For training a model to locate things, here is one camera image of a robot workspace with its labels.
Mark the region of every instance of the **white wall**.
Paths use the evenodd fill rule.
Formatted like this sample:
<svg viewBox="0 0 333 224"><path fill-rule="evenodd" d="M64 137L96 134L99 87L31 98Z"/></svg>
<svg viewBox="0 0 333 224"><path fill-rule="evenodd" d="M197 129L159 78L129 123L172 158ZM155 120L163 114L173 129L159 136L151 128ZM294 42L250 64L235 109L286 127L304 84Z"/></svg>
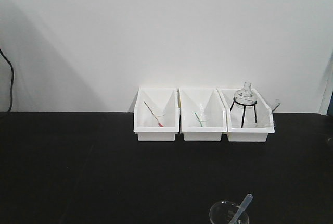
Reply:
<svg viewBox="0 0 333 224"><path fill-rule="evenodd" d="M142 86L241 87L318 112L333 0L0 0L15 111L129 111ZM9 68L0 61L0 110Z"/></svg>

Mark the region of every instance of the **red-tipped rod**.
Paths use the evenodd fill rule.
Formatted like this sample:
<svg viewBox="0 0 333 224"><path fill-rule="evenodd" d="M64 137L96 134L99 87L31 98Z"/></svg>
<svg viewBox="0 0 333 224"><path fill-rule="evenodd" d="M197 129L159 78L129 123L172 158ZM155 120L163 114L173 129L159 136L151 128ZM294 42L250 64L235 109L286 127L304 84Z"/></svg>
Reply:
<svg viewBox="0 0 333 224"><path fill-rule="evenodd" d="M158 126L160 127L164 127L160 122L159 120L157 119L156 115L152 112L152 110L149 108L148 104L144 101L144 103L146 104L147 108L149 109L149 111L151 112L151 114L155 117L157 123L158 123Z"/></svg>

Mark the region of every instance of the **black tabletop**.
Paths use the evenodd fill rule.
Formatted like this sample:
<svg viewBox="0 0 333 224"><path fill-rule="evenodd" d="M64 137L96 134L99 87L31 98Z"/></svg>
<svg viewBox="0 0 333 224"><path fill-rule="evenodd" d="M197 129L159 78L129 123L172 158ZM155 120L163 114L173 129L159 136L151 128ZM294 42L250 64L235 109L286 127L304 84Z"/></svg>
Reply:
<svg viewBox="0 0 333 224"><path fill-rule="evenodd" d="M209 224L253 194L250 223L333 223L333 118L274 114L265 143L139 142L133 115L0 120L0 223Z"/></svg>

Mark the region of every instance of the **dropper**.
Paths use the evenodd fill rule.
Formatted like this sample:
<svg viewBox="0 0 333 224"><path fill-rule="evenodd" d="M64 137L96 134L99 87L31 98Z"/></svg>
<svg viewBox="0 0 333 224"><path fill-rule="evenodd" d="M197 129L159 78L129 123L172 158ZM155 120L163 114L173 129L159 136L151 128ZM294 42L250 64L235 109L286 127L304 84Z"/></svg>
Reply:
<svg viewBox="0 0 333 224"><path fill-rule="evenodd" d="M248 207L248 205L250 204L250 202L252 201L252 199L253 199L252 194L248 194L247 196L245 196L244 200L241 202L241 204L239 206L239 209L237 210L237 212L235 213L235 215L233 216L233 218L231 219L231 221L229 222L229 224L234 224L236 222L236 220L239 218L239 216Z"/></svg>

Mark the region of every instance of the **storage bin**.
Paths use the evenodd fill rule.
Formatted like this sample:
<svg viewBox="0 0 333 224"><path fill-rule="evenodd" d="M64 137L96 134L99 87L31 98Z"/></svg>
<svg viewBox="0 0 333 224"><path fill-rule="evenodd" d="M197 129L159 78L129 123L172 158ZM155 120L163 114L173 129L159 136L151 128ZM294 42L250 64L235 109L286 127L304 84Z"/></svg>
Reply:
<svg viewBox="0 0 333 224"><path fill-rule="evenodd" d="M181 133L185 141L220 141L226 110L216 89L180 88Z"/></svg>
<svg viewBox="0 0 333 224"><path fill-rule="evenodd" d="M233 103L235 92L239 89L218 89L221 100L226 108L228 131L227 136L230 142L265 142L268 133L274 133L274 122L271 108L257 92L257 123L255 122L253 107L247 107L245 112L244 126L241 128L243 107L234 104L232 111L230 107Z"/></svg>
<svg viewBox="0 0 333 224"><path fill-rule="evenodd" d="M138 140L174 141L175 134L179 132L179 114L176 88L139 88L134 107L134 132Z"/></svg>

